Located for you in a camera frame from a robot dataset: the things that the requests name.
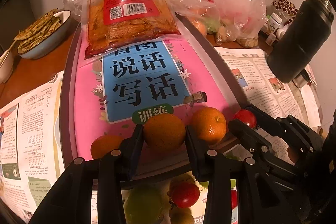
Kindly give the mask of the white medicine bottle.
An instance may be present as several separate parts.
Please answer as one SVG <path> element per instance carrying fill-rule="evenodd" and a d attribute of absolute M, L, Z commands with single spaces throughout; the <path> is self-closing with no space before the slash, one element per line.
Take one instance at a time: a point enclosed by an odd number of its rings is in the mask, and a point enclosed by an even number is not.
<path fill-rule="evenodd" d="M 270 34 L 274 33 L 278 29 L 281 23 L 282 23 L 282 18 L 273 12 L 270 15 L 268 22 L 267 22 L 268 32 Z"/>

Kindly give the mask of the blue bowl of flatbreads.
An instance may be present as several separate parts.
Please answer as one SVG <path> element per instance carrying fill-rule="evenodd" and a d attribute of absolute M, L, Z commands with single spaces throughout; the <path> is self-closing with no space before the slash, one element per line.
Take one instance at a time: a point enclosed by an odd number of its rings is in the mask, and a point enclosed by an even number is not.
<path fill-rule="evenodd" d="M 39 59 L 53 51 L 66 36 L 71 23 L 70 10 L 52 9 L 14 38 L 17 54 L 23 59 Z"/>

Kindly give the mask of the pink blue Chinese book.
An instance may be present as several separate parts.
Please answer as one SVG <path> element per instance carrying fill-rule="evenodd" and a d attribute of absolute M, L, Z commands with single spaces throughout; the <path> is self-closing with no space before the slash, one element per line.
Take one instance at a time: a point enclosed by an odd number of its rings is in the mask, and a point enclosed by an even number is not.
<path fill-rule="evenodd" d="M 130 137 L 137 124 L 171 113 L 187 121 L 203 106 L 233 116 L 235 99 L 208 54 L 194 39 L 163 39 L 85 58 L 82 44 L 75 80 L 77 154 L 91 159 L 103 135 Z"/>

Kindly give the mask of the orange tangerine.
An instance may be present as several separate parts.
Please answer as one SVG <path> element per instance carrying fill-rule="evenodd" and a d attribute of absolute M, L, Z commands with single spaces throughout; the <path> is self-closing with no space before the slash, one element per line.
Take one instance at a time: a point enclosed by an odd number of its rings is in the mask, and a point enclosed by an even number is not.
<path fill-rule="evenodd" d="M 225 116 L 214 107 L 203 107 L 194 112 L 190 126 L 195 135 L 209 145 L 219 143 L 227 132 Z"/>
<path fill-rule="evenodd" d="M 92 159 L 101 159 L 105 154 L 120 147 L 123 137 L 119 135 L 104 135 L 91 144 Z"/>
<path fill-rule="evenodd" d="M 144 124 L 143 135 L 150 148 L 158 152 L 172 152 L 183 144 L 186 128 L 176 115 L 159 114 Z"/>

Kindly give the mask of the English student newspaper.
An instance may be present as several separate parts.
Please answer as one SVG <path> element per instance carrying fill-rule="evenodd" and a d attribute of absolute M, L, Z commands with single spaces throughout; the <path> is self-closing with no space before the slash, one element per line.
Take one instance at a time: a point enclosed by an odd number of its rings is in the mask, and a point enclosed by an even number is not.
<path fill-rule="evenodd" d="M 56 80 L 23 94 L 1 110 L 1 199 L 24 222 L 64 171 L 60 93 Z"/>

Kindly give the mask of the green mango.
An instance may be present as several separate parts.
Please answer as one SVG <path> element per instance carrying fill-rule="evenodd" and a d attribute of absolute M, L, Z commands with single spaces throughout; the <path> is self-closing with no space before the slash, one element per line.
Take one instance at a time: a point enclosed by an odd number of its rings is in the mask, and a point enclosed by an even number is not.
<path fill-rule="evenodd" d="M 161 223 L 163 201 L 158 189 L 151 185 L 134 187 L 124 203 L 126 223 Z"/>
<path fill-rule="evenodd" d="M 231 182 L 231 189 L 235 188 L 236 187 L 236 180 L 235 179 L 230 179 L 230 182 Z M 206 189 L 209 188 L 209 182 L 208 181 L 199 182 L 199 184 Z"/>

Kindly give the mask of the red cherry tomato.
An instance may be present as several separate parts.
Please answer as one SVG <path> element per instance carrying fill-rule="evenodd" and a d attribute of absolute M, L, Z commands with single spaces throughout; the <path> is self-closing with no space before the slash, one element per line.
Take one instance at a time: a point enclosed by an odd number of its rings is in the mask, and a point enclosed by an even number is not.
<path fill-rule="evenodd" d="M 257 126 L 257 120 L 254 113 L 246 109 L 241 109 L 237 113 L 235 113 L 233 119 L 240 120 L 250 128 L 256 128 Z"/>
<path fill-rule="evenodd" d="M 192 207 L 200 197 L 199 188 L 190 182 L 179 182 L 169 191 L 171 202 L 180 209 Z"/>
<path fill-rule="evenodd" d="M 234 210 L 238 206 L 238 194 L 237 191 L 231 189 L 231 209 Z"/>

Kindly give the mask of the small brown-green fruit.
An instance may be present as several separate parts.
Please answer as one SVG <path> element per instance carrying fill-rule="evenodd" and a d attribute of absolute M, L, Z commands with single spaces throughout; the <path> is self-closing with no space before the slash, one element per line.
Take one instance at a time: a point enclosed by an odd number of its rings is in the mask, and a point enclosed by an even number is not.
<path fill-rule="evenodd" d="M 194 217 L 190 208 L 172 207 L 169 210 L 169 217 L 171 224 L 194 224 Z"/>

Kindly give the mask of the black thermos flask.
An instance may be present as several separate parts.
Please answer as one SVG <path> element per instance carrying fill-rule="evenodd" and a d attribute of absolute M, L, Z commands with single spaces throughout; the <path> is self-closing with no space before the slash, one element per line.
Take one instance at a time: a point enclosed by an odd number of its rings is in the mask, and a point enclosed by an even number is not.
<path fill-rule="evenodd" d="M 293 23 L 267 57 L 272 73 L 289 83 L 309 64 L 331 34 L 334 14 L 328 0 L 305 0 Z"/>

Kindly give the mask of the red-labelled snack bag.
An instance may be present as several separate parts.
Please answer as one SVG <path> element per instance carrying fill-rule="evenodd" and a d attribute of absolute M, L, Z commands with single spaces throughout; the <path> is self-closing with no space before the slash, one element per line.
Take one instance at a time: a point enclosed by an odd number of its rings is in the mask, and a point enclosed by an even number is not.
<path fill-rule="evenodd" d="M 89 0 L 85 56 L 177 34 L 166 0 Z"/>

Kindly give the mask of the small white bowl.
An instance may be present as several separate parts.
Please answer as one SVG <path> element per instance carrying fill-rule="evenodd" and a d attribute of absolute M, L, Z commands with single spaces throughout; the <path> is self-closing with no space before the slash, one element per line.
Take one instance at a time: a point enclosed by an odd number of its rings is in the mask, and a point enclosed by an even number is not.
<path fill-rule="evenodd" d="M 7 55 L 4 63 L 0 67 L 0 83 L 5 83 L 13 72 L 14 58 L 13 54 L 10 53 Z"/>

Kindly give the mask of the wooden chopsticks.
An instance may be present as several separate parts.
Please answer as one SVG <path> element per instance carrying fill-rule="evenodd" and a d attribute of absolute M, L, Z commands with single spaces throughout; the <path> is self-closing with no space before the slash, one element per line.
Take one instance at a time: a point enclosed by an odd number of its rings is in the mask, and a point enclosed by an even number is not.
<path fill-rule="evenodd" d="M 11 44 L 11 46 L 7 50 L 5 50 L 5 52 L 3 53 L 3 55 L 0 58 L 0 66 L 4 63 L 5 59 L 7 58 L 7 55 L 10 53 L 12 47 L 15 46 L 16 42 L 17 41 L 14 40 L 13 43 Z"/>

